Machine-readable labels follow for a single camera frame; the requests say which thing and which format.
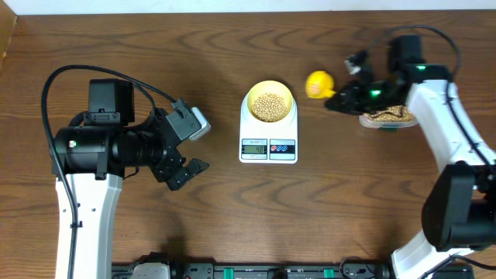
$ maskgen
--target wood grain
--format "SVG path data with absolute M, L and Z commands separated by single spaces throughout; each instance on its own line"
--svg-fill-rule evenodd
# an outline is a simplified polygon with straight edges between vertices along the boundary
M 7 47 L 14 33 L 17 15 L 0 0 L 0 70 L 2 69 L 3 59 L 7 56 Z
M 212 130 L 181 152 L 211 164 L 180 191 L 149 170 L 124 183 L 113 260 L 150 251 L 218 262 L 330 262 L 377 259 L 406 244 L 437 177 L 419 127 L 386 133 L 326 111 L 305 96 L 312 71 L 332 73 L 382 30 L 407 23 L 445 30 L 463 49 L 457 78 L 463 105 L 496 146 L 496 12 L 301 12 L 277 14 L 22 16 L 0 77 L 2 182 L 0 277 L 53 277 L 57 196 L 40 120 L 48 75 L 94 64 L 138 78 L 198 106 Z M 449 47 L 427 34 L 429 61 L 453 65 Z M 384 75 L 385 51 L 372 60 Z M 88 82 L 104 74 L 61 75 L 49 96 L 52 130 L 85 110 Z M 238 161 L 239 107 L 258 81 L 288 84 L 298 103 L 299 161 Z M 157 106 L 170 108 L 157 96 Z M 149 104 L 136 96 L 138 120 Z M 496 262 L 496 250 L 474 256 Z M 494 274 L 476 269 L 479 278 Z

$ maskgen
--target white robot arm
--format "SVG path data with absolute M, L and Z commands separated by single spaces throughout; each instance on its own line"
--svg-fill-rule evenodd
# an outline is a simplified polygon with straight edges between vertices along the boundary
M 446 80 L 424 81 L 413 84 L 406 105 L 417 118 L 422 131 L 431 147 L 439 172 L 447 164 L 464 161 L 471 166 L 484 166 L 467 141 L 446 103 Z M 456 93 L 456 85 L 450 84 L 449 96 L 456 115 L 469 137 L 477 144 L 479 151 L 489 161 L 496 160 L 496 154 L 481 139 L 481 136 L 463 110 Z M 420 231 L 407 245 L 391 255 L 392 267 L 396 278 L 421 278 L 426 272 L 446 262 L 450 255 L 465 256 L 472 253 L 470 248 L 452 248 L 438 252 Z

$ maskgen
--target digital kitchen scale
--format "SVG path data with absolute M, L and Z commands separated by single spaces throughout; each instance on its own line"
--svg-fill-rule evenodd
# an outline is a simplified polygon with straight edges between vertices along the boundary
M 289 113 L 277 122 L 260 121 L 251 112 L 254 100 L 266 92 L 280 95 L 291 106 Z M 243 99 L 239 160 L 259 164 L 294 164 L 298 160 L 298 109 L 289 89 L 282 83 L 262 81 Z

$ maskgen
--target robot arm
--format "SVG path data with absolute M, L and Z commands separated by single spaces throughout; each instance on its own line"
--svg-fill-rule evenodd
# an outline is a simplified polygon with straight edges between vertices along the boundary
M 413 84 L 406 105 L 420 123 L 420 127 L 434 153 L 441 173 L 447 164 L 464 161 L 470 166 L 484 166 L 485 162 L 474 152 L 456 124 L 453 114 L 446 104 L 446 80 L 427 80 Z M 450 84 L 449 97 L 452 107 L 469 137 L 488 161 L 496 159 L 493 150 L 487 146 L 463 110 L 456 85 Z
M 127 81 L 90 81 L 88 111 L 77 115 L 52 138 L 46 114 L 47 90 L 55 76 L 70 69 L 103 71 Z M 141 85 L 169 98 L 173 112 L 156 108 Z M 134 88 L 150 100 L 152 111 L 145 122 L 128 126 L 134 122 Z M 183 166 L 186 159 L 177 146 L 188 139 L 197 140 L 210 125 L 197 108 L 190 108 L 181 99 L 176 102 L 141 81 L 85 65 L 62 67 L 50 76 L 43 90 L 42 116 L 54 159 L 53 173 L 57 174 L 60 210 L 55 277 L 110 278 L 112 231 L 125 168 L 136 167 L 137 172 L 138 167 L 149 167 L 158 182 L 165 182 L 172 191 L 180 189 L 208 164 L 194 158 Z
M 446 82 L 448 81 L 429 80 L 421 84 L 413 84 L 408 93 L 406 105 L 408 110 L 417 117 L 422 127 L 434 153 L 439 172 L 443 173 L 446 166 L 452 166 L 456 168 L 454 171 L 456 173 L 453 175 L 471 177 L 470 170 L 467 170 L 465 166 L 453 166 L 453 164 L 463 161 L 470 166 L 484 166 L 485 162 L 472 150 L 446 104 Z M 496 160 L 496 155 L 481 139 L 463 110 L 455 84 L 450 85 L 449 96 L 456 115 L 470 138 L 477 144 L 479 151 L 487 160 Z M 468 171 L 467 175 L 462 174 L 464 170 Z M 453 175 L 445 173 L 445 177 L 449 180 L 453 179 Z M 446 183 L 440 178 L 435 186 L 435 190 L 439 191 L 432 192 L 422 211 L 422 227 L 427 230 L 431 242 L 436 246 L 428 241 L 425 231 L 422 230 L 407 245 L 394 251 L 391 255 L 391 262 L 396 278 L 421 278 L 430 270 L 446 263 L 451 255 L 466 256 L 473 252 L 472 248 L 476 249 L 474 247 L 476 245 L 486 246 L 496 242 L 496 225 L 493 222 L 491 224 L 490 215 L 494 208 L 491 208 L 487 201 L 484 202 L 488 213 L 485 221 L 484 215 L 472 214 L 470 216 L 470 208 L 474 207 L 471 197 L 475 181 L 473 184 L 464 183 L 462 179 L 455 182 L 456 184 Z M 449 191 L 447 188 L 450 186 L 458 188 Z M 453 196 L 443 195 L 444 193 L 452 193 Z M 477 201 L 475 206 L 482 206 L 481 201 Z M 443 229 L 432 229 L 436 224 L 442 226 Z M 453 229 L 457 226 L 466 226 L 468 233 L 460 232 L 458 235 L 463 234 L 463 236 L 457 237 L 455 235 L 457 232 Z M 467 239 L 460 239 L 461 241 L 456 243 L 456 237 Z
M 440 176 L 422 210 L 422 231 L 391 260 L 396 278 L 421 278 L 449 264 L 451 255 L 496 243 L 496 155 L 463 110 L 452 74 L 425 63 L 419 36 L 391 41 L 387 80 L 375 81 L 366 59 L 365 50 L 348 58 L 346 65 L 358 79 L 325 105 L 351 115 L 407 105 L 420 123 Z M 474 189 L 484 199 L 472 200 Z

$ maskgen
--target scale display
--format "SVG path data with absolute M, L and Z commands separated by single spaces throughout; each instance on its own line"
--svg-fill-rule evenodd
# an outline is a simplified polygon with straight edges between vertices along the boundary
M 241 142 L 241 158 L 248 160 L 267 159 L 266 139 L 243 139 Z
M 243 139 L 241 158 L 246 160 L 295 160 L 296 141 L 292 139 Z
M 267 149 L 265 146 L 244 146 L 244 154 L 265 154 Z

